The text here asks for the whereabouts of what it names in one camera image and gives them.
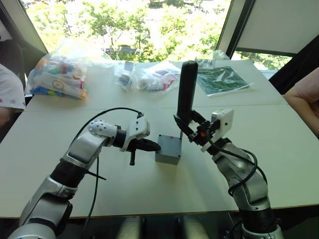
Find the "black handle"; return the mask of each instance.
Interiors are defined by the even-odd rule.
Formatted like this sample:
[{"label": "black handle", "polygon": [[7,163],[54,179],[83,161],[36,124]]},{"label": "black handle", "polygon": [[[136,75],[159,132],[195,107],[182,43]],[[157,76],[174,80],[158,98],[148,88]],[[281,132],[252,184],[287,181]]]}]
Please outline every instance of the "black handle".
[{"label": "black handle", "polygon": [[131,142],[129,143],[129,146],[127,148],[127,151],[131,152],[132,150],[143,150],[143,151],[160,151],[160,146],[145,138],[141,138],[139,140],[137,139],[132,139]]},{"label": "black handle", "polygon": [[130,165],[134,166],[135,165],[135,149],[131,151],[131,161],[130,161]]},{"label": "black handle", "polygon": [[195,61],[186,61],[181,67],[177,116],[187,125],[191,122],[197,69],[198,64]]}]

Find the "black chair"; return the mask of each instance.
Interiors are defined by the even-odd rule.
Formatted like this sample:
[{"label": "black chair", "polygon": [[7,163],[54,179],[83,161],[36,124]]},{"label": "black chair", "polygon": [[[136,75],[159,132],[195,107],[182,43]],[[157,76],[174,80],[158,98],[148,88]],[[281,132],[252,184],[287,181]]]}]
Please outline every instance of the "black chair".
[{"label": "black chair", "polygon": [[25,88],[22,48],[13,40],[0,41],[0,64],[14,72]]}]

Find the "black cable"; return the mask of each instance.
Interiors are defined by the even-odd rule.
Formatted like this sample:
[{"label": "black cable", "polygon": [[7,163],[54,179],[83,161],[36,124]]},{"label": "black cable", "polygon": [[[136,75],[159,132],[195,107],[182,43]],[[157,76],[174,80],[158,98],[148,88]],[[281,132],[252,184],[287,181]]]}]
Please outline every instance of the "black cable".
[{"label": "black cable", "polygon": [[138,115],[143,115],[142,112],[139,112],[137,110],[134,110],[134,109],[131,109],[131,108],[127,108],[127,107],[117,107],[117,108],[112,108],[112,109],[108,109],[108,110],[105,110],[105,111],[102,111],[100,113],[98,113],[97,115],[95,115],[94,117],[90,118],[81,128],[80,130],[78,131],[78,133],[75,135],[75,137],[73,138],[71,144],[73,143],[73,141],[80,135],[80,133],[84,130],[84,128],[92,121],[94,120],[95,118],[107,113],[107,112],[110,112],[110,111],[115,111],[115,110],[128,110],[128,111],[133,111],[133,112],[136,112],[138,113]]},{"label": "black cable", "polygon": [[[250,154],[251,156],[253,156],[254,154],[246,149],[243,149],[241,148],[242,151],[245,151],[246,153]],[[245,160],[246,162],[250,163],[251,165],[254,165],[254,163],[252,161],[249,161],[248,159]],[[263,177],[263,179],[265,180],[266,184],[268,184],[268,181],[267,181],[267,177],[264,173],[264,171],[259,167],[257,166],[257,170],[260,172],[261,176]]]},{"label": "black cable", "polygon": [[[127,108],[127,107],[117,107],[117,108],[112,108],[112,109],[108,109],[108,110],[105,110],[105,111],[102,111],[100,113],[98,113],[97,115],[95,115],[94,117],[90,118],[81,128],[80,130],[77,132],[77,134],[75,135],[75,137],[73,138],[71,144],[73,143],[73,141],[75,139],[77,139],[77,137],[80,135],[80,133],[85,129],[85,127],[92,121],[94,120],[95,118],[107,113],[107,112],[110,112],[110,111],[115,111],[115,110],[128,110],[128,111],[133,111],[133,112],[136,112],[138,113],[138,117],[139,116],[142,116],[143,113],[140,112],[140,111],[137,111],[137,110],[134,110],[134,109],[131,109],[131,108]],[[85,223],[84,223],[84,227],[83,227],[83,230],[82,230],[82,238],[84,238],[84,233],[86,231],[86,228],[88,226],[88,223],[90,221],[90,218],[91,218],[91,215],[92,215],[92,212],[93,212],[93,208],[94,208],[94,205],[95,205],[95,200],[96,200],[96,195],[97,195],[97,192],[98,192],[98,181],[99,181],[99,156],[97,156],[97,162],[96,162],[96,181],[95,181],[95,190],[94,190],[94,196],[93,196],[93,202],[92,202],[92,205],[91,205],[91,209],[90,209],[90,212],[89,212],[89,215],[87,217],[87,219],[85,220]]]},{"label": "black cable", "polygon": [[234,225],[233,225],[233,227],[230,229],[230,231],[229,231],[229,239],[234,239],[235,237],[234,237],[234,231],[235,231],[235,229],[239,226],[239,225],[241,225],[242,224],[242,221],[239,221],[239,222],[237,222],[237,223],[235,223]]},{"label": "black cable", "polygon": [[243,239],[243,228],[240,229],[239,232],[239,239]]},{"label": "black cable", "polygon": [[[236,154],[236,153],[233,153],[233,152],[230,152],[230,151],[227,151],[227,150],[225,150],[225,149],[222,149],[222,148],[218,147],[218,146],[210,139],[209,136],[210,136],[210,133],[209,133],[209,130],[207,130],[207,131],[206,131],[206,137],[207,137],[209,143],[211,144],[212,147],[215,147],[218,151],[221,151],[221,152],[226,153],[226,154],[228,154],[228,155],[237,157],[237,158],[242,159],[242,160],[244,160],[244,161],[246,161],[246,162],[249,161],[247,158],[244,158],[244,157],[242,157],[242,156],[240,156],[240,155],[238,155],[238,154]],[[257,168],[258,168],[257,157],[256,157],[252,152],[249,152],[249,151],[247,151],[247,150],[245,150],[245,152],[249,153],[249,154],[253,157],[254,163],[252,163],[251,161],[249,161],[250,163],[253,164],[253,167],[252,167],[250,173],[249,173],[244,179],[242,179],[239,183],[237,183],[237,184],[231,186],[231,187],[228,189],[228,194],[229,194],[230,196],[233,196],[233,191],[234,191],[234,189],[236,189],[236,188],[242,186],[243,184],[245,184],[245,183],[254,175],[254,173],[256,172],[256,170],[257,170]]]},{"label": "black cable", "polygon": [[96,180],[95,180],[95,189],[94,189],[93,202],[92,202],[92,205],[91,205],[91,209],[90,209],[89,215],[88,215],[88,217],[87,217],[87,219],[85,220],[85,223],[84,223],[84,227],[83,227],[83,230],[82,230],[82,238],[83,238],[85,230],[86,230],[86,228],[88,226],[88,223],[89,223],[89,220],[91,218],[91,215],[92,215],[92,212],[93,212],[93,208],[94,208],[94,205],[95,205],[96,195],[97,195],[97,192],[98,192],[98,182],[99,182],[99,177],[98,176],[99,176],[99,156],[96,159]]}]

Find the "white sleeve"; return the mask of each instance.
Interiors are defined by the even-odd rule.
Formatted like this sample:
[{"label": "white sleeve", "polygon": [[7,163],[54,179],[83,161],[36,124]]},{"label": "white sleeve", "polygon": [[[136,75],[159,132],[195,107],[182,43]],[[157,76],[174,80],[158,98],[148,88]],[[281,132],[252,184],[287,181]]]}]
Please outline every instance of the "white sleeve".
[{"label": "white sleeve", "polygon": [[25,109],[23,85],[19,77],[0,64],[0,107]]}]

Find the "white table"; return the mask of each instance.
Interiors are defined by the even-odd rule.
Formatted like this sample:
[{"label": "white table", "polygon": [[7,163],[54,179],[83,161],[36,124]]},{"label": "white table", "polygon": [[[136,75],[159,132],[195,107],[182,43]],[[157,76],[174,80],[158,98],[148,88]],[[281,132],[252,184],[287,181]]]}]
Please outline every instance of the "white table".
[{"label": "white table", "polygon": [[[146,68],[154,63],[141,63],[137,68]],[[174,63],[181,68],[182,63]],[[248,84],[241,89],[223,96],[207,97],[197,84],[194,95],[194,107],[242,106],[242,105],[286,105],[287,102],[268,82],[250,61],[216,61],[215,67],[231,66]],[[58,110],[104,110],[112,107],[175,108],[177,106],[178,88],[169,91],[165,96],[151,95],[145,92],[125,92],[113,82],[113,67],[108,69],[91,69],[88,71],[88,98],[80,101],[71,98],[35,96],[28,104],[26,111]]]},{"label": "white table", "polygon": [[[288,105],[231,106],[234,124],[227,133],[235,145],[256,154],[269,181],[273,208],[319,202],[319,142]],[[207,119],[216,107],[194,107]],[[100,110],[24,112],[0,144],[0,217],[19,217],[44,177],[51,173],[80,126]],[[176,108],[143,110],[151,135],[179,135]],[[119,111],[100,117],[127,126],[135,118]],[[208,153],[183,139],[177,166],[156,163],[153,152],[137,151],[136,165],[117,148],[100,154],[100,174],[94,216],[217,212],[237,210],[227,194],[226,180]],[[72,217],[87,216],[95,178],[86,175],[71,200]]]}]

